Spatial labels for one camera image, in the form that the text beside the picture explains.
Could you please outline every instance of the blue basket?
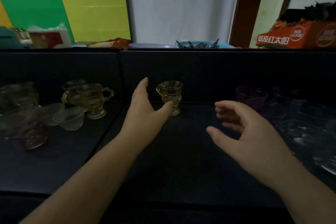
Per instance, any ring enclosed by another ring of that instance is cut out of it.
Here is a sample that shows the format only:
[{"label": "blue basket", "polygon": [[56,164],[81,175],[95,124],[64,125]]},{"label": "blue basket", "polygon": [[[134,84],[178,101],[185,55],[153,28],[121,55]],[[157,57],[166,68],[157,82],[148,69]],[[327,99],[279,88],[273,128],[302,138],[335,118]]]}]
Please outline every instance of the blue basket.
[{"label": "blue basket", "polygon": [[[207,48],[210,47],[210,46],[212,46],[212,45],[215,43],[215,41],[190,41],[190,42],[191,42],[193,45],[198,45],[198,44],[200,44],[200,43],[204,43],[204,44],[207,45]],[[188,43],[188,41],[182,41],[182,42],[180,42],[180,44],[182,44],[182,45],[185,46],[185,47],[189,47],[189,43]],[[234,46],[229,45],[229,44],[224,44],[224,43],[220,43],[220,42],[218,42],[217,45],[219,45],[219,48],[220,48],[220,49],[235,49]]]}]

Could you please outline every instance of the cup handle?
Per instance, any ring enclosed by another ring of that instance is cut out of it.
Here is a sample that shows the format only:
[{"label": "cup handle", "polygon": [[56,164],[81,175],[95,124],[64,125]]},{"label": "cup handle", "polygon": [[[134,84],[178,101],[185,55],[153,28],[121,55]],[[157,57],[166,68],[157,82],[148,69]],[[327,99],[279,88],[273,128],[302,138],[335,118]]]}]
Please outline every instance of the cup handle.
[{"label": "cup handle", "polygon": [[110,100],[110,98],[114,96],[114,91],[111,90],[110,88],[103,88],[103,91],[105,90],[110,92],[110,95],[107,98],[104,98],[104,100],[107,101],[107,100]]},{"label": "cup handle", "polygon": [[68,100],[67,100],[67,97],[68,97],[68,94],[69,94],[69,91],[65,91],[62,95],[62,104],[72,104],[70,103]]},{"label": "cup handle", "polygon": [[160,87],[159,87],[159,85],[158,86],[156,86],[156,92],[157,93],[159,93],[160,94],[160,96],[162,96],[162,92],[161,92],[161,89],[160,89]]}]

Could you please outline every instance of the hand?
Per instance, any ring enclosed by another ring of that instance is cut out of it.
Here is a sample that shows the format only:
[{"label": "hand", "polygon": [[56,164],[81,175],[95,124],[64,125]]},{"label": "hand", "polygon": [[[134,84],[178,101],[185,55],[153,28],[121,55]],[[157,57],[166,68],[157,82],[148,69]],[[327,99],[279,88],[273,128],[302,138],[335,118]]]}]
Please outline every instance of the hand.
[{"label": "hand", "polygon": [[220,101],[215,106],[222,125],[241,137],[234,140],[214,127],[208,127],[207,132],[217,146],[261,183],[276,189],[278,181],[289,180],[290,174],[302,168],[275,128],[252,108],[235,101]]},{"label": "hand", "polygon": [[148,78],[145,78],[134,90],[120,132],[125,137],[134,138],[135,142],[141,143],[144,148],[157,136],[173,110],[173,102],[169,101],[161,109],[154,111],[148,100],[147,86]]}]

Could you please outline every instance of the fingernail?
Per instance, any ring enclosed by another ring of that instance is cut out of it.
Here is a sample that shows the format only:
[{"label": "fingernail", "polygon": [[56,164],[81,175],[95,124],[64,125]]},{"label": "fingernail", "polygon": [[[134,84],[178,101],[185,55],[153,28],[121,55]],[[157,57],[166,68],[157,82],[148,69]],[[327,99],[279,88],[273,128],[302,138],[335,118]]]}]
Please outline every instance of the fingernail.
[{"label": "fingernail", "polygon": [[212,135],[213,132],[212,127],[207,127],[207,132],[209,135]]}]

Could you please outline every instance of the forearm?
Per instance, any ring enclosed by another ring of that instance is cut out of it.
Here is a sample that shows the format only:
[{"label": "forearm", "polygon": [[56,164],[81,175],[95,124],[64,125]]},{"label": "forearm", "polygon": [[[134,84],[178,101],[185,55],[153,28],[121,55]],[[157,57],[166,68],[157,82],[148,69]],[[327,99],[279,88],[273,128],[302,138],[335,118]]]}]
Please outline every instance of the forearm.
[{"label": "forearm", "polygon": [[118,135],[22,223],[98,223],[143,148]]},{"label": "forearm", "polygon": [[303,167],[280,181],[275,190],[296,224],[336,223],[336,194]]}]

